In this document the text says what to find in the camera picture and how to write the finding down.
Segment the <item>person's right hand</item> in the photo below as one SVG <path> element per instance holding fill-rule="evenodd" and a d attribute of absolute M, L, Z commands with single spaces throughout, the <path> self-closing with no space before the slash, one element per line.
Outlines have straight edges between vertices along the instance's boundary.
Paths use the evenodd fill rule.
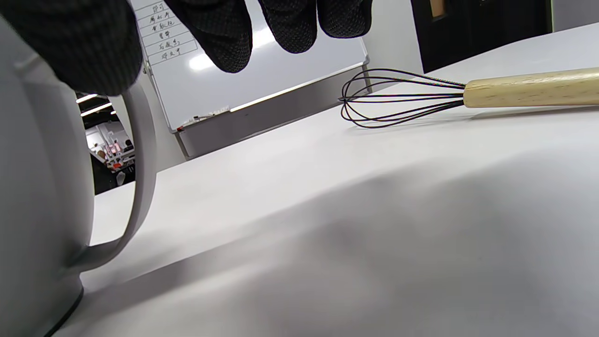
<path fill-rule="evenodd" d="M 262 13 L 287 52 L 308 51 L 317 27 L 333 38 L 365 36 L 370 0 L 262 0 Z M 248 65 L 252 22 L 243 0 L 168 0 L 209 59 L 225 73 Z M 135 83 L 143 63 L 139 32 L 126 0 L 3 0 L 1 17 L 71 89 L 118 96 Z"/>

